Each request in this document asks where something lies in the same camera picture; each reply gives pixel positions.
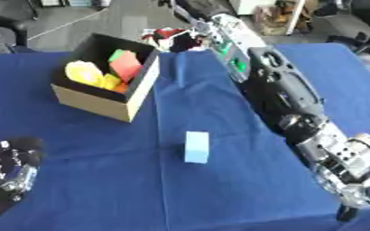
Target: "yellow toy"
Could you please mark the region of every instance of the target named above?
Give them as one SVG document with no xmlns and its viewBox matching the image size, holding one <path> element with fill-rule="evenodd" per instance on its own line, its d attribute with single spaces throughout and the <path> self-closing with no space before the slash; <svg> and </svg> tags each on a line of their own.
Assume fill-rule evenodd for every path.
<svg viewBox="0 0 370 231">
<path fill-rule="evenodd" d="M 102 88 L 108 89 L 108 90 L 113 90 L 117 85 L 119 85 L 122 82 L 121 79 L 111 75 L 111 74 L 106 74 L 104 76 L 104 85 Z"/>
<path fill-rule="evenodd" d="M 65 71 L 69 79 L 78 83 L 98 88 L 104 86 L 104 75 L 92 62 L 73 61 L 67 64 Z"/>
</svg>

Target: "blue tablecloth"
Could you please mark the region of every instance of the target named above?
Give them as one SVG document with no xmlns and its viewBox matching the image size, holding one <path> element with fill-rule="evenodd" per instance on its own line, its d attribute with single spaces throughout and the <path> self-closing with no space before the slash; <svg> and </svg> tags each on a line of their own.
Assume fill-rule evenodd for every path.
<svg viewBox="0 0 370 231">
<path fill-rule="evenodd" d="M 336 44 L 278 48 L 347 134 L 370 133 L 370 72 L 353 53 Z M 370 230 L 370 210 L 335 220 L 338 202 L 211 53 L 163 54 L 131 124 L 58 104 L 49 73 L 64 55 L 0 55 L 0 139 L 39 136 L 48 154 L 0 230 Z M 208 164 L 183 162 L 186 131 L 210 132 Z"/>
</svg>

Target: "cardboard box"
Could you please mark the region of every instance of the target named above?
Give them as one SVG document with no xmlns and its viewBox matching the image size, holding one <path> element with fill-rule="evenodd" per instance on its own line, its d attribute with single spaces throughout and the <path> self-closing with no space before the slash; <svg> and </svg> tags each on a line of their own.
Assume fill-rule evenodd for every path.
<svg viewBox="0 0 370 231">
<path fill-rule="evenodd" d="M 66 64 L 75 60 L 91 61 L 104 74 L 109 73 L 108 59 L 116 49 L 135 52 L 136 58 L 143 65 L 124 94 L 81 84 L 66 77 Z M 51 86 L 59 102 L 64 105 L 132 122 L 160 74 L 158 55 L 159 52 L 153 46 L 95 33 L 55 69 Z"/>
</svg>

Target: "gray carpet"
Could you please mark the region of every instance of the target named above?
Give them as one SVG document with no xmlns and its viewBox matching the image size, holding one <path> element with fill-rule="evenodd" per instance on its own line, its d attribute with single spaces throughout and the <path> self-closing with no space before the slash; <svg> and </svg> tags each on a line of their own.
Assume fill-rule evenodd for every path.
<svg viewBox="0 0 370 231">
<path fill-rule="evenodd" d="M 187 27 L 166 7 L 158 7 L 156 0 L 112 0 L 104 11 L 89 7 L 39 8 L 40 18 L 32 21 L 31 11 L 24 0 L 0 0 L 0 15 L 24 20 L 29 27 L 29 46 L 37 51 L 71 51 L 93 32 L 138 41 L 144 28 Z M 231 8 L 227 0 L 219 0 Z M 251 27 L 251 16 L 243 18 Z M 368 26 L 352 15 L 317 18 L 310 34 L 293 36 L 265 36 L 268 43 L 324 42 L 330 34 L 355 36 L 359 31 L 370 32 Z M 14 37 L 7 30 L 0 31 L 10 43 Z M 370 68 L 370 57 L 362 57 Z"/>
</svg>

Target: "robot forearm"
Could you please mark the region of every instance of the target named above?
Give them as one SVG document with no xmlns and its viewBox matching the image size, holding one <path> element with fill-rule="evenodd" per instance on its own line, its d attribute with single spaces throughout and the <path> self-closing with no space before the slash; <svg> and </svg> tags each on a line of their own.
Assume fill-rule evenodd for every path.
<svg viewBox="0 0 370 231">
<path fill-rule="evenodd" d="M 353 215 L 350 208 L 370 206 L 370 134 L 348 138 L 340 131 L 297 68 L 241 20 L 228 14 L 199 20 L 187 13 L 189 5 L 176 4 L 171 0 L 174 11 L 192 24 L 190 34 L 206 38 L 265 124 L 284 137 L 324 189 L 339 197 L 344 206 L 338 218 Z"/>
</svg>

